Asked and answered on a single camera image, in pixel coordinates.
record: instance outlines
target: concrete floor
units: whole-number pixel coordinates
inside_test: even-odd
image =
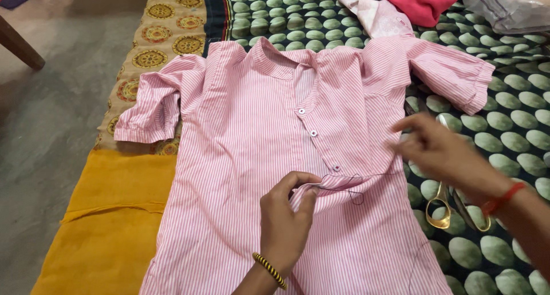
[[[0,46],[0,294],[29,294],[147,0],[29,0],[2,15],[46,60]]]

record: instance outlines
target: plastic bag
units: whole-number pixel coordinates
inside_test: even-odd
[[[462,0],[500,34],[550,30],[550,0]]]

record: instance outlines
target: hand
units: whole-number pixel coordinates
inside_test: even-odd
[[[290,207],[288,195],[292,189],[305,183],[319,182],[321,179],[314,174],[290,172],[260,199],[262,210],[260,254],[282,278],[290,275],[292,268],[304,252],[319,189],[312,187],[304,193],[296,213]]]
[[[429,115],[415,114],[392,127],[395,132],[406,128],[412,132],[405,141],[390,144],[395,153],[412,160],[430,178],[460,189],[474,205],[502,196],[514,184]]]

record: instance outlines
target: pink cloth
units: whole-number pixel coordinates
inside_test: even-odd
[[[352,11],[371,38],[395,35],[414,36],[406,14],[397,11],[387,0],[338,0]]]
[[[439,21],[439,15],[457,0],[388,0],[401,9],[412,24],[433,27]]]
[[[207,59],[178,56],[141,75],[114,139],[171,138],[178,115],[182,135],[140,294],[234,290],[260,249],[260,197],[293,170],[324,179],[286,294],[451,294],[412,214],[402,160],[384,145],[399,139],[390,126],[404,116],[410,69],[474,114],[494,67],[405,36],[319,53],[279,52],[262,37],[248,53],[212,43]]]

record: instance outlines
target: sleeve cuff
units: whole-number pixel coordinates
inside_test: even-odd
[[[474,82],[475,95],[468,103],[466,103],[462,107],[464,112],[467,113],[469,116],[473,116],[483,107],[485,107],[485,104],[487,103],[487,86],[493,80],[491,77],[493,74],[493,70],[493,65],[484,62],[478,78]]]
[[[153,130],[142,131],[125,128],[115,128],[115,141],[141,142],[142,144],[152,144],[155,141],[174,138],[174,130]]]

